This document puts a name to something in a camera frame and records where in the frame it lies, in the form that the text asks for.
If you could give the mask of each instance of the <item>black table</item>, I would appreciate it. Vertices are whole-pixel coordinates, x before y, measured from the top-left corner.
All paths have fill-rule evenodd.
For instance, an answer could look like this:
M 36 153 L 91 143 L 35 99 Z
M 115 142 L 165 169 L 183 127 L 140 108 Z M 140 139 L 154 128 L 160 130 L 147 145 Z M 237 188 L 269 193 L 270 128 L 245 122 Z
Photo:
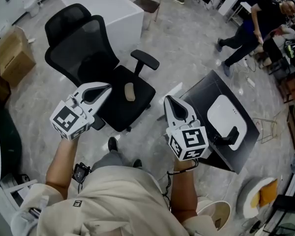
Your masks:
M 216 146 L 212 142 L 218 132 L 207 119 L 207 112 L 221 94 L 229 98 L 247 124 L 247 133 L 237 150 L 232 150 L 229 146 Z M 258 139 L 259 132 L 232 91 L 212 70 L 181 99 L 194 108 L 201 126 L 206 127 L 209 149 L 212 153 L 208 159 L 199 158 L 199 162 L 239 174 Z

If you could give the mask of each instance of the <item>beige shirt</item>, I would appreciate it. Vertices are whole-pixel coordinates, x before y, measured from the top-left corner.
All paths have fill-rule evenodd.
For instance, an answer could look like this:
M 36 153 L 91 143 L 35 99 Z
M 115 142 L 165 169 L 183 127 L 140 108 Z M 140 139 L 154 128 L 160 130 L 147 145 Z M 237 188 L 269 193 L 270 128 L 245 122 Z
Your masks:
M 29 208 L 43 208 L 32 219 Z M 14 236 L 214 236 L 209 216 L 187 219 L 171 214 L 155 180 L 146 172 L 121 166 L 91 173 L 76 198 L 63 200 L 54 188 L 35 184 L 12 219 Z

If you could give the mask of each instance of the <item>white device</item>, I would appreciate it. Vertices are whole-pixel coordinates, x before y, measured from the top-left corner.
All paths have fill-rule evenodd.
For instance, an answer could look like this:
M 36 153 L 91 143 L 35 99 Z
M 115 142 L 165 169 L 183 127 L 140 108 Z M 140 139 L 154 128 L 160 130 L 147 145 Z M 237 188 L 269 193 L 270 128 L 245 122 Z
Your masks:
M 73 140 L 90 129 L 94 115 L 112 91 L 112 86 L 103 82 L 85 83 L 61 101 L 50 117 L 54 129 L 68 140 Z
M 207 158 L 209 149 L 206 128 L 201 126 L 193 107 L 168 95 L 164 99 L 164 109 L 168 123 L 168 145 L 178 160 Z

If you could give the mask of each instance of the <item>chair armrest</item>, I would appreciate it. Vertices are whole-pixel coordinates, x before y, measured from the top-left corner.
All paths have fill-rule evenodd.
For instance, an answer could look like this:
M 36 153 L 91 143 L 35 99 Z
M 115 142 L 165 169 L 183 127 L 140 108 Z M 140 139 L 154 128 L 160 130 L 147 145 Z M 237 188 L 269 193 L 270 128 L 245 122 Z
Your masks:
M 159 67 L 159 62 L 155 58 L 140 50 L 134 50 L 131 53 L 131 56 L 138 60 L 136 70 L 134 72 L 135 75 L 139 75 L 144 65 L 147 65 L 153 70 L 156 70 Z

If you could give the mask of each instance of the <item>white pedestal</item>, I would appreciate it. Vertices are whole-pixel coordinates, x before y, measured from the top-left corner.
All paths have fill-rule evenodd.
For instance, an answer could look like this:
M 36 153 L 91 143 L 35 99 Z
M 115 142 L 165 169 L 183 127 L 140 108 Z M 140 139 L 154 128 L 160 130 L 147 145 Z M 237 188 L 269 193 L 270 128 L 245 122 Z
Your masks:
M 104 18 L 114 52 L 140 42 L 144 11 L 129 0 L 62 0 L 66 5 L 80 3 L 92 15 Z

